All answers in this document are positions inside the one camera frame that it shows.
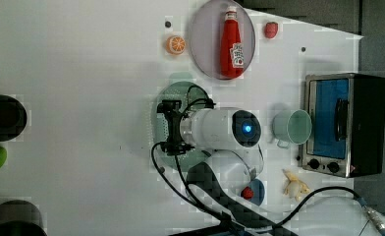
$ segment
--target ketchup bottle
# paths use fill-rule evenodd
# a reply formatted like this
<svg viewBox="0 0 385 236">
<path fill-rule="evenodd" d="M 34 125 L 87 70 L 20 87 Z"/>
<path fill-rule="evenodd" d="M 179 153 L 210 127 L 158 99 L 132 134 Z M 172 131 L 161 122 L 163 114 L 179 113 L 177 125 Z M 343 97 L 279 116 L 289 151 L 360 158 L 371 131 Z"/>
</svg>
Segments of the ketchup bottle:
<svg viewBox="0 0 385 236">
<path fill-rule="evenodd" d="M 234 6 L 228 7 L 226 11 L 220 47 L 220 69 L 221 74 L 229 79 L 239 77 L 244 72 L 244 53 Z"/>
</svg>

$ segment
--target oven window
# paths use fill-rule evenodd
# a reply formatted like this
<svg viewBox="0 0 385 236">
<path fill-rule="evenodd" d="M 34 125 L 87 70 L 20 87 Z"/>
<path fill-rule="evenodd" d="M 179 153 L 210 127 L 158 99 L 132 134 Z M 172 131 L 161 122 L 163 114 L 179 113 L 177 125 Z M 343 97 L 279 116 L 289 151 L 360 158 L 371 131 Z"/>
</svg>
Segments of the oven window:
<svg viewBox="0 0 385 236">
<path fill-rule="evenodd" d="M 314 92 L 315 101 L 310 102 L 311 116 L 313 116 L 313 130 L 307 152 L 313 155 L 344 159 L 346 157 L 346 139 L 337 141 L 335 124 L 336 105 L 349 97 L 349 80 L 315 81 L 310 86 Z"/>
</svg>

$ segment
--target orange slice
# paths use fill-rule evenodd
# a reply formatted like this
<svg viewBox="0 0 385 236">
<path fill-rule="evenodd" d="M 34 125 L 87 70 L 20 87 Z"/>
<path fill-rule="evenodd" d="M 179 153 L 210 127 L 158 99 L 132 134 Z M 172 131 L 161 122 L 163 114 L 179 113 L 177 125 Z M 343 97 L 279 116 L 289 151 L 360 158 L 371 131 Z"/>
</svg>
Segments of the orange slice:
<svg viewBox="0 0 385 236">
<path fill-rule="evenodd" d="M 181 36 L 170 36 L 167 39 L 166 50 L 168 53 L 180 55 L 186 49 L 186 41 Z"/>
</svg>

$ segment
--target teal mug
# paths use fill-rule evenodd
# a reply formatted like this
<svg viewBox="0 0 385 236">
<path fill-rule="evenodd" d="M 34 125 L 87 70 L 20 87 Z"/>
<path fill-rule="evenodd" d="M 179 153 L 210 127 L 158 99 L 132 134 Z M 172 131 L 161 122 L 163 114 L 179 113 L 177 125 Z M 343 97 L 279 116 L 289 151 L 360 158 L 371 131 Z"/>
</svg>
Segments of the teal mug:
<svg viewBox="0 0 385 236">
<path fill-rule="evenodd" d="M 311 135 L 311 129 L 311 117 L 304 110 L 281 111 L 273 120 L 273 133 L 279 140 L 279 148 L 302 145 Z"/>
</svg>

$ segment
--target white tabletop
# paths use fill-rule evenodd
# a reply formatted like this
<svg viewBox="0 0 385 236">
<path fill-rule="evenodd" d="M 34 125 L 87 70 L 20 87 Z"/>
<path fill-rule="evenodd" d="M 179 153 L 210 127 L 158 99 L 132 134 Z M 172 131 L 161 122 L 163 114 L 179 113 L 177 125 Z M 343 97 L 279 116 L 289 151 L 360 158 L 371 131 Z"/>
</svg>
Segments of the white tabletop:
<svg viewBox="0 0 385 236">
<path fill-rule="evenodd" d="M 15 94 L 30 113 L 18 140 L 0 144 L 8 149 L 0 204 L 24 199 L 38 205 L 50 236 L 167 235 L 217 224 L 177 197 L 150 161 L 151 102 L 181 71 L 190 71 L 219 106 L 260 112 L 263 207 L 295 206 L 282 194 L 282 169 L 311 189 L 352 187 L 353 180 L 297 167 L 298 148 L 277 148 L 269 127 L 281 109 L 302 107 L 306 74 L 355 72 L 359 37 L 248 11 L 256 30 L 253 62 L 241 79 L 218 81 L 203 75 L 188 53 L 173 58 L 162 46 L 170 33 L 185 35 L 201 5 L 0 1 L 0 93 Z M 261 33 L 268 21 L 280 24 L 272 40 Z"/>
</svg>

